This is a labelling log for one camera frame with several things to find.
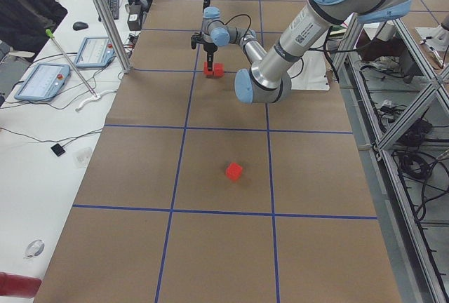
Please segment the red block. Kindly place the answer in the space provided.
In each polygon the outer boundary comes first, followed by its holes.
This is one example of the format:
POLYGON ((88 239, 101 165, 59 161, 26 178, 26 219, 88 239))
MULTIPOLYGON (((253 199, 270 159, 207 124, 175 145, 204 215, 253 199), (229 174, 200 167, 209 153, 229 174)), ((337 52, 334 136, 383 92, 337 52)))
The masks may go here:
POLYGON ((203 63, 203 73, 207 78, 213 78, 215 76, 213 67, 209 67, 207 62, 203 63))
POLYGON ((222 63, 215 63, 213 66, 213 76, 220 78, 224 75, 224 65, 222 63))
POLYGON ((225 170, 226 177, 233 182, 237 181, 241 177, 242 173, 243 167, 235 162, 231 162, 225 170))

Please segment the black power box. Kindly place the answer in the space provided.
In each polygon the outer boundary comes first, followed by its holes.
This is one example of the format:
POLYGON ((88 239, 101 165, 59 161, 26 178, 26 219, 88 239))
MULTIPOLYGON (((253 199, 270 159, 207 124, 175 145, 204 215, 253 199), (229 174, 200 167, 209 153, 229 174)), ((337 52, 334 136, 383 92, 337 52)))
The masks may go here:
POLYGON ((139 31, 142 27, 142 8, 141 5, 131 4, 128 6, 128 28, 130 31, 139 31))

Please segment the black keyboard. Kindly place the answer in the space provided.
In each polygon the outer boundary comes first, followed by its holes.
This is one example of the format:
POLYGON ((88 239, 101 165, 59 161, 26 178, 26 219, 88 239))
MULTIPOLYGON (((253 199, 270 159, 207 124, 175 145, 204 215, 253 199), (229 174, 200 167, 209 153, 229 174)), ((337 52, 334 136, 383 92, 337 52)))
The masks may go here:
POLYGON ((114 20, 119 19, 120 0, 106 0, 109 11, 114 20))

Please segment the far blue teach pendant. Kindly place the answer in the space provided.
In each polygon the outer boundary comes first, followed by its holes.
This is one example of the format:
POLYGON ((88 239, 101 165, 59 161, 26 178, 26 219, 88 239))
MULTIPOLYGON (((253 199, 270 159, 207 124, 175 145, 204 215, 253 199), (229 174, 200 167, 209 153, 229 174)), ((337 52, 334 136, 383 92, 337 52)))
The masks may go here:
POLYGON ((80 69, 99 69, 115 56, 112 42, 107 36, 85 37, 77 52, 74 64, 80 69))

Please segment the blue teach pendant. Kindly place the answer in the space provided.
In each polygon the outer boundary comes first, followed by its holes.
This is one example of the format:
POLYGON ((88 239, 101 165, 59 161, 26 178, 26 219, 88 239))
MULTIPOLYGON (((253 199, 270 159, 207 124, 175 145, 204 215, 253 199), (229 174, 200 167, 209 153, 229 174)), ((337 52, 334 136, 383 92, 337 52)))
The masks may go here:
POLYGON ((77 52, 74 64, 80 69, 99 69, 115 56, 112 42, 107 36, 85 37, 77 52))
POLYGON ((51 63, 37 65, 27 76, 14 98, 27 102, 52 100, 60 92, 70 74, 69 65, 51 63))

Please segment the white curved plastic part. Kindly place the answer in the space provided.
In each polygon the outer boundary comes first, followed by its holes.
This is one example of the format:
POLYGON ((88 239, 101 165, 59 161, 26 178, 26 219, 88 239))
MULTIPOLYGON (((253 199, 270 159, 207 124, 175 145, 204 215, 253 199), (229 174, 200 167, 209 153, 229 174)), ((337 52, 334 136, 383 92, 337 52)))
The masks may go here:
POLYGON ((78 107, 75 109, 75 111, 80 112, 88 103, 97 102, 97 101, 101 100, 102 97, 104 97, 105 95, 113 94, 116 92, 117 92, 117 90, 104 90, 100 93, 96 93, 95 95, 92 95, 92 96, 86 98, 85 100, 82 100, 79 103, 78 107))

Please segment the black computer mouse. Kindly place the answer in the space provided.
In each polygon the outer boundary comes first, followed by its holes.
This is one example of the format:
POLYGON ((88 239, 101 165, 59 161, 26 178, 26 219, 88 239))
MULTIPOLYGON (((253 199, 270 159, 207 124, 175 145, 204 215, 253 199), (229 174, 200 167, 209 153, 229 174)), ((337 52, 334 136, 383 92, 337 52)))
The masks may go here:
POLYGON ((87 28, 88 28, 88 24, 86 22, 77 21, 77 22, 74 22, 72 25, 72 29, 74 31, 79 31, 79 30, 83 30, 83 29, 87 29, 87 28))

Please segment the metal rod green tip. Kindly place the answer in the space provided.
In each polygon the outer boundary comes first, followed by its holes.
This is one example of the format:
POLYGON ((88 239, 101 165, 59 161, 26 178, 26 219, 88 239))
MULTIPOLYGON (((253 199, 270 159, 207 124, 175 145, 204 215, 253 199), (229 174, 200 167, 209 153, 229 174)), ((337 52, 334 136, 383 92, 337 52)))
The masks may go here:
POLYGON ((62 48, 62 46, 57 42, 56 38, 54 37, 52 31, 50 29, 45 29, 46 36, 55 44, 56 48, 62 53, 66 61, 68 62, 69 66, 72 68, 72 70, 75 71, 75 73, 78 75, 78 77, 81 79, 83 84, 87 87, 88 91, 91 93, 93 97, 97 97, 97 93, 95 92, 94 88, 87 82, 87 80, 83 77, 83 74, 78 70, 76 65, 73 63, 73 61, 70 59, 68 54, 65 52, 65 50, 62 48))

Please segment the near blue teach pendant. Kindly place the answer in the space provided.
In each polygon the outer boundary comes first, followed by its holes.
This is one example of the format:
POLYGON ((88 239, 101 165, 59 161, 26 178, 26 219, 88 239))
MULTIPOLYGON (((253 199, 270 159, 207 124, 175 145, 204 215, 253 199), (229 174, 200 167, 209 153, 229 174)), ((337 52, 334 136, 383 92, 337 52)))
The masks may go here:
POLYGON ((70 74, 69 65, 51 63, 37 65, 27 76, 14 98, 27 102, 52 100, 60 92, 70 74))

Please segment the small black square pad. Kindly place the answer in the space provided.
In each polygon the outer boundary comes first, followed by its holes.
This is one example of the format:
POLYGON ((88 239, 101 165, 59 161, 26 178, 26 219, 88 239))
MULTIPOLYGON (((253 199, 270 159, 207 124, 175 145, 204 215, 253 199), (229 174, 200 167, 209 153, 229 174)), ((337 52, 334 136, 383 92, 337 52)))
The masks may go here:
POLYGON ((57 157, 62 156, 66 152, 65 148, 59 143, 54 144, 51 150, 57 157))

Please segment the person in black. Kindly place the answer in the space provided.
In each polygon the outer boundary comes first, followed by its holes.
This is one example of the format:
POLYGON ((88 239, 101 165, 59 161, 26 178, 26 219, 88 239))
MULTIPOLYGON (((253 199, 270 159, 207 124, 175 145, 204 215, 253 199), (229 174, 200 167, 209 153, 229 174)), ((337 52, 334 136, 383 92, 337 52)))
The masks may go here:
POLYGON ((56 0, 1 0, 1 41, 38 55, 68 14, 56 0))

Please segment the clear tape roll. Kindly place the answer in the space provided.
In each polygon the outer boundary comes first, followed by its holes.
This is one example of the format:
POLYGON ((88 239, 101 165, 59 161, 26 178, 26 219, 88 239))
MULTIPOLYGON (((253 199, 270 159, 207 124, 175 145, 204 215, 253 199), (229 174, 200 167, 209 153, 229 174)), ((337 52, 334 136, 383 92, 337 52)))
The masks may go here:
POLYGON ((41 239, 34 240, 25 248, 25 259, 31 259, 40 256, 45 248, 45 243, 41 239))

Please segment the red object at corner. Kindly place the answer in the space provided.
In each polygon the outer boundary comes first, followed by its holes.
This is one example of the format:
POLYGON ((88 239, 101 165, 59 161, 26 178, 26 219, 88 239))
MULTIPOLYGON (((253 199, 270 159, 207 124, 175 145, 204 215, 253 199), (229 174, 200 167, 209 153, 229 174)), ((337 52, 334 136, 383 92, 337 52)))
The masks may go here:
POLYGON ((1 296, 34 298, 41 286, 40 278, 1 272, 1 296))

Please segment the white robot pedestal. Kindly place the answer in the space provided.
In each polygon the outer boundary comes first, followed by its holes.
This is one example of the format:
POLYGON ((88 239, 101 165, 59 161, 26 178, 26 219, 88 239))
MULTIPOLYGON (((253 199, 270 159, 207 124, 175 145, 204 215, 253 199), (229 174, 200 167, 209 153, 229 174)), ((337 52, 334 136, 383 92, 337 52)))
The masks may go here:
POLYGON ((320 52, 307 51, 289 70, 293 90, 329 90, 326 62, 320 52))

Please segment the aluminium frame post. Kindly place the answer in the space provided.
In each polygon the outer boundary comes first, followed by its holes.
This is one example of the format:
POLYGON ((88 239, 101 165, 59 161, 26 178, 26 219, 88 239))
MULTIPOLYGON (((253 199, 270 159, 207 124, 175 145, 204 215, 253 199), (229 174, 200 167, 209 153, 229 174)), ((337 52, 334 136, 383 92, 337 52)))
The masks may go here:
POLYGON ((113 16, 109 10, 106 0, 93 0, 93 4, 101 18, 107 36, 112 42, 116 58, 121 65, 123 73, 129 73, 131 70, 130 60, 126 54, 125 48, 123 47, 122 39, 119 35, 118 29, 116 28, 113 16))

